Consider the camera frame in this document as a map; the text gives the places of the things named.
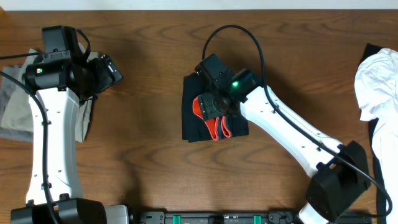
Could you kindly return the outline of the black leggings with red waistband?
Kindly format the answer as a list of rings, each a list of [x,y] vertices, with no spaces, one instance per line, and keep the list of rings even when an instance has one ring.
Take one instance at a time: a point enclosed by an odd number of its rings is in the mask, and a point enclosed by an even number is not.
[[[198,97],[205,92],[203,80],[195,73],[183,78],[182,139],[188,142],[218,141],[249,134],[242,116],[220,116],[205,121]]]

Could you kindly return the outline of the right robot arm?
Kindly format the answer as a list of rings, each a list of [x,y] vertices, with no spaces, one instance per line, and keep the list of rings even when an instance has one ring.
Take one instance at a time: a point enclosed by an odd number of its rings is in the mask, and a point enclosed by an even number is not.
[[[205,122],[215,124],[216,134],[223,118],[241,115],[273,137],[310,177],[307,204],[298,213],[302,223],[331,223],[349,216],[349,207],[371,185],[362,146],[355,141],[344,145],[314,128],[250,70],[198,68],[196,73],[205,92],[193,104]]]

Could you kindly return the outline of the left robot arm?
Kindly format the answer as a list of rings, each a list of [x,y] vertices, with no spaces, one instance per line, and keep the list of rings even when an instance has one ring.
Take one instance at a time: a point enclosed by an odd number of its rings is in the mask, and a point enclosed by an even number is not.
[[[123,79],[109,55],[87,59],[67,51],[46,54],[26,67],[18,85],[29,95],[34,127],[32,177],[26,206],[11,223],[128,223],[125,205],[84,199],[76,163],[80,103]]]

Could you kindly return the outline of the folded grey garment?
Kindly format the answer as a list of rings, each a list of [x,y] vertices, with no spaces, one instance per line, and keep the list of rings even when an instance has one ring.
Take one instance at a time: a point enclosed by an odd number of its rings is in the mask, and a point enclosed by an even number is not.
[[[1,82],[1,138],[32,142],[32,113],[29,96],[5,78]]]

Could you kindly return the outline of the white crumpled garment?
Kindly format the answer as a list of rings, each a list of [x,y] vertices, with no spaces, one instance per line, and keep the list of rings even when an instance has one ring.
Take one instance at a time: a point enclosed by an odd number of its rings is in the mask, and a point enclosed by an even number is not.
[[[397,52],[382,47],[359,63],[354,90],[360,120],[379,119],[370,145],[379,159],[384,188],[393,203],[386,223],[397,224]]]

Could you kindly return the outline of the black garment under white one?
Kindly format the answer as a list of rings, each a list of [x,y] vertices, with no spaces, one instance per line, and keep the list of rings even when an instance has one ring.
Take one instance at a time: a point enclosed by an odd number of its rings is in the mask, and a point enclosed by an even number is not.
[[[362,63],[365,59],[367,59],[368,57],[378,53],[380,50],[382,49],[382,47],[377,46],[377,45],[373,45],[373,44],[367,44],[363,53],[363,57],[360,61],[360,63]],[[379,119],[375,118],[372,119],[368,122],[368,130],[369,130],[369,142],[370,144],[372,144],[372,138],[374,135],[374,130],[376,128],[376,125],[378,123]],[[384,179],[382,176],[382,172],[381,172],[381,165],[379,162],[379,159],[376,157],[375,153],[373,152],[373,172],[374,172],[374,178],[375,180],[378,182],[378,184],[380,186],[384,186]],[[377,214],[382,214],[386,212],[386,197],[382,194],[382,192],[377,189],[376,192],[376,211]],[[382,217],[382,218],[378,218],[377,219],[377,224],[386,224],[386,218]]]

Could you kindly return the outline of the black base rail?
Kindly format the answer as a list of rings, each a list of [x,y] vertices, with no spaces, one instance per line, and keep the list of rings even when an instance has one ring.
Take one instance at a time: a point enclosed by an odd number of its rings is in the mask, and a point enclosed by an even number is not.
[[[300,223],[291,211],[266,213],[169,213],[160,211],[130,214],[125,205],[105,207],[108,223],[138,224],[294,224]]]

